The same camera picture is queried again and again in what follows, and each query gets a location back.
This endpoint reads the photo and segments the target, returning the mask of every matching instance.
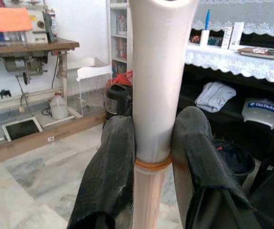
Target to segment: orange ring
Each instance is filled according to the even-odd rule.
[[[151,170],[151,171],[163,170],[163,169],[167,168],[171,163],[172,163],[171,154],[168,156],[168,158],[165,161],[158,163],[158,164],[148,164],[148,163],[145,163],[143,161],[136,159],[136,164],[138,166],[145,168],[147,170]]]

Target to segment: white wall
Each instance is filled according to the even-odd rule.
[[[65,39],[77,41],[80,48],[70,51],[68,61],[74,62],[84,57],[98,57],[108,62],[107,41],[107,16],[106,0],[46,0],[49,7],[56,12],[59,36]],[[25,92],[35,92],[50,89],[53,78],[56,58],[49,54],[48,64],[44,70],[48,70],[43,76],[33,77],[31,84],[23,85]],[[60,81],[55,80],[54,86],[60,86]],[[12,96],[20,95],[20,88],[15,75],[5,70],[3,62],[0,62],[0,91],[10,90]]]

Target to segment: folded cloth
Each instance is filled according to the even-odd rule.
[[[0,7],[0,32],[28,31],[32,22],[26,8]]]
[[[207,83],[203,91],[195,100],[197,107],[215,113],[226,104],[226,102],[236,96],[236,90],[219,81]]]

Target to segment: blue pen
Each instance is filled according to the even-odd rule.
[[[209,28],[210,16],[211,16],[210,10],[208,10],[207,17],[205,19],[205,30],[208,30],[208,28]]]

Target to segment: pen holder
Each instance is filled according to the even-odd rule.
[[[207,46],[209,41],[210,30],[202,30],[199,46]]]

